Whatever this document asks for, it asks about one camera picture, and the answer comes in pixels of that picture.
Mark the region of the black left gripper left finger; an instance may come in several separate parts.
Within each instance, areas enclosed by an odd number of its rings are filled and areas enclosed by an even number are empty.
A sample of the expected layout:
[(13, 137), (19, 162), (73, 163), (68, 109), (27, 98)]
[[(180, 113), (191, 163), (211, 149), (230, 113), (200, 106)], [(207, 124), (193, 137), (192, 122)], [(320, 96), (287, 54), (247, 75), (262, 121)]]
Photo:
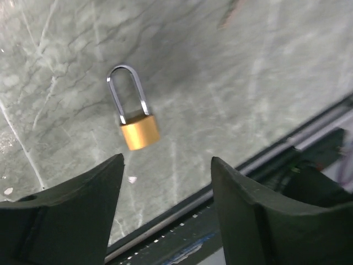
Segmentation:
[(1, 263), (103, 264), (123, 172), (117, 154), (52, 188), (1, 202)]

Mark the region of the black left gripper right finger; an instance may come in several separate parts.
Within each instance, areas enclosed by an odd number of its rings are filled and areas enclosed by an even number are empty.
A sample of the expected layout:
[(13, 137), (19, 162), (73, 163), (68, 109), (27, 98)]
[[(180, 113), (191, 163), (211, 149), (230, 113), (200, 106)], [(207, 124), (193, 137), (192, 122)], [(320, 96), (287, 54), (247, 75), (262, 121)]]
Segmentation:
[(321, 207), (288, 198), (211, 160), (227, 264), (351, 264), (352, 201)]

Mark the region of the brass padlock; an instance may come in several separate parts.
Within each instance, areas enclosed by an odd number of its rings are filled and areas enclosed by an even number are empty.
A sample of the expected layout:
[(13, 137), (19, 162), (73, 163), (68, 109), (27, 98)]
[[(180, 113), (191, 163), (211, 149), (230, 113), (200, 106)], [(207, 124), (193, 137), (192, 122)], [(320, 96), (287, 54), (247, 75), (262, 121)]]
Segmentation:
[[(126, 118), (113, 83), (113, 74), (121, 69), (127, 70), (130, 73), (143, 110), (143, 115), (136, 116), (132, 119)], [(158, 130), (157, 122), (155, 116), (152, 115), (149, 111), (147, 99), (136, 70), (126, 64), (116, 65), (108, 73), (106, 82), (109, 86), (111, 95), (117, 108), (120, 118), (120, 128), (122, 135), (124, 136), (129, 150), (140, 150), (159, 141), (160, 133)]]

